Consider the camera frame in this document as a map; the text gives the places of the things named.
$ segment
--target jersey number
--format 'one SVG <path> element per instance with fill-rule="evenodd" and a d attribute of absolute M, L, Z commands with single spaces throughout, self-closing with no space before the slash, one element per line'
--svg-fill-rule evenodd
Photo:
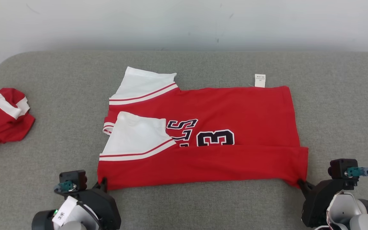
<path fill-rule="evenodd" d="M 197 134 L 197 146 L 208 146 L 209 144 L 234 144 L 234 133 L 229 129 L 199 132 Z"/>

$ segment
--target red jersey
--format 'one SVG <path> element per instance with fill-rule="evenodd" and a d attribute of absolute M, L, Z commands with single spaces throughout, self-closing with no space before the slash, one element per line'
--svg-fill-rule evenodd
<path fill-rule="evenodd" d="M 271 178 L 297 186 L 306 179 L 308 149 L 300 146 L 288 87 L 180 90 L 175 75 L 127 68 L 105 118 L 111 136 L 99 158 L 99 182 L 106 177 L 109 189 L 118 189 Z M 165 127 L 148 133 L 132 125 L 151 118 Z"/>

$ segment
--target gray table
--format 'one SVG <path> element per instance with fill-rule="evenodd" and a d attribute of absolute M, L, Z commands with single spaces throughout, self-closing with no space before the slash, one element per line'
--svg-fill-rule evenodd
<path fill-rule="evenodd" d="M 368 166 L 368 53 L 30 52 L 0 65 L 0 88 L 26 94 L 36 122 L 21 142 L 0 145 L 0 229 L 30 229 L 35 213 L 58 208 L 60 172 L 85 169 L 96 180 L 108 97 L 127 66 L 177 72 L 183 89 L 287 85 L 301 144 L 310 149 L 308 180 L 328 179 L 329 161 Z M 122 229 L 306 229 L 303 195 L 280 180 L 206 182 L 110 192 Z M 368 199 L 368 178 L 354 194 Z"/>

